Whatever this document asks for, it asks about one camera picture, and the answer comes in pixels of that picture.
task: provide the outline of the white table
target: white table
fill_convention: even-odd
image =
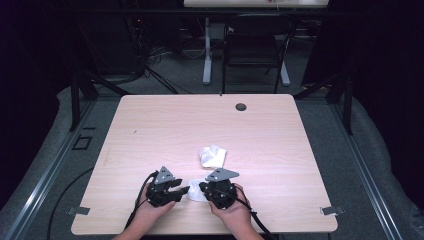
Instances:
[[[202,8],[326,8],[328,0],[184,0],[185,7]]]
[[[247,109],[236,110],[238,103]],[[150,173],[164,165],[186,186],[212,172],[199,157],[212,144],[227,150],[224,168],[240,174],[231,181],[244,187],[271,232],[337,228],[335,217],[320,211],[331,203],[292,96],[139,95],[118,106],[81,202],[90,211],[76,215],[72,232],[120,233]],[[228,233],[207,203],[186,196],[149,232]]]

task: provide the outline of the black cable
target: black cable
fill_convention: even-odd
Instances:
[[[84,176],[85,174],[93,171],[94,167],[87,169],[86,171],[84,171],[83,173],[81,173],[78,177],[76,177],[71,183],[68,184],[68,186],[66,186],[65,190],[62,191],[62,193],[59,196],[59,199],[57,200],[56,204],[54,205],[53,211],[50,215],[50,219],[49,219],[49,225],[48,225],[48,229],[47,229],[47,240],[50,239],[50,232],[52,229],[52,222],[53,222],[53,217],[54,217],[54,213],[56,212],[56,208],[60,203],[60,200],[62,200],[62,197],[65,195],[65,193],[68,191],[68,189],[78,180],[80,179],[82,176]]]
[[[125,83],[130,83],[130,82],[134,82],[135,80],[139,79],[140,77],[142,77],[144,74],[143,71],[141,72],[137,72],[132,74],[131,76],[124,78],[124,79],[119,79],[119,80],[108,80],[110,83],[113,83],[115,85],[120,85],[120,84],[125,84]]]
[[[162,61],[162,54],[167,53],[165,47],[155,47],[150,51],[150,56],[147,58],[147,65],[153,65]]]
[[[150,67],[146,67],[146,70],[159,82],[161,83],[164,87],[166,87],[169,91],[171,91],[173,94],[179,94],[178,91],[172,86],[176,86],[177,88],[192,94],[192,92],[180,87],[179,85],[177,85],[176,83],[172,82],[171,80],[161,76],[159,73],[157,73],[156,71],[154,71],[153,69],[151,69]]]
[[[150,178],[154,178],[154,177],[156,177],[157,175],[158,175],[158,171],[155,171],[155,172],[153,172],[153,173],[151,173],[147,178],[146,178],[146,180],[144,180],[144,182],[143,182],[143,185],[141,185],[141,188],[140,188],[140,192],[138,192],[138,196],[137,196],[137,199],[135,200],[135,203],[134,203],[134,209],[133,209],[133,211],[131,212],[131,214],[130,214],[130,217],[128,218],[128,221],[127,221],[127,224],[125,225],[125,228],[124,229],[126,229],[130,224],[131,224],[131,222],[132,222],[132,220],[134,219],[134,217],[135,217],[135,214],[137,213],[137,210],[140,208],[140,206],[143,204],[143,203],[145,203],[146,201],[147,201],[147,199],[149,199],[149,198],[151,198],[152,196],[149,196],[148,198],[146,198],[146,200],[144,200],[143,202],[141,202],[140,203],[140,199],[141,199],[141,194],[143,193],[143,190],[144,190],[144,187],[146,186],[146,184],[147,184],[147,181],[149,181],[149,179]]]
[[[213,191],[215,191],[215,192],[217,192],[217,193],[220,193],[220,194],[223,194],[223,195],[225,195],[225,196],[227,196],[227,197],[229,197],[229,198],[232,198],[232,199],[234,199],[234,200],[236,200],[236,201],[238,201],[238,202],[240,202],[241,204],[243,204],[248,210],[249,210],[249,212],[250,212],[250,215],[252,215],[252,217],[253,217],[253,219],[255,220],[255,222],[258,224],[258,226],[262,229],[262,231],[264,231],[264,233],[269,237],[269,238],[271,238],[272,240],[276,240],[275,239],[275,237],[272,235],[272,233],[265,227],[265,225],[263,225],[263,223],[259,220],[259,218],[258,218],[258,216],[257,216],[257,212],[255,212],[255,211],[253,211],[253,209],[252,209],[252,207],[250,207],[250,205],[248,204],[248,202],[249,202],[249,200],[247,199],[247,197],[246,197],[246,195],[244,194],[244,192],[243,192],[243,190],[241,189],[241,188],[239,188],[239,187],[237,187],[241,192],[242,192],[242,194],[243,194],[243,197],[246,199],[246,201],[247,202],[245,202],[245,201],[243,201],[243,200],[241,200],[240,198],[238,198],[238,197],[233,197],[232,195],[230,195],[230,194],[228,194],[228,193],[226,193],[226,192],[223,192],[223,191],[220,191],[220,190],[217,190],[217,189],[212,189]]]

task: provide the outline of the black circular hole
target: black circular hole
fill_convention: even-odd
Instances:
[[[237,103],[237,104],[236,104],[236,109],[237,109],[238,111],[244,111],[244,110],[246,110],[246,108],[247,108],[247,106],[246,106],[246,104],[244,104],[244,103]]]

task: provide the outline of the chair leg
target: chair leg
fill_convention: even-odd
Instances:
[[[226,71],[226,65],[225,63],[222,64],[222,90],[221,93],[225,93],[225,71]]]
[[[281,68],[278,68],[278,71],[277,71],[277,80],[275,81],[275,86],[274,86],[274,94],[277,93],[277,91],[278,91],[278,85],[280,84],[280,81],[281,81],[281,74],[280,74],[280,72],[281,72]]]

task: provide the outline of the wrist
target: wrist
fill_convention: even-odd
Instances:
[[[134,219],[133,222],[114,240],[139,240],[154,225],[154,221],[146,222]]]
[[[237,240],[257,240],[263,239],[259,233],[253,228],[251,224],[246,224],[244,226],[231,226],[228,227],[228,230],[233,234]]]

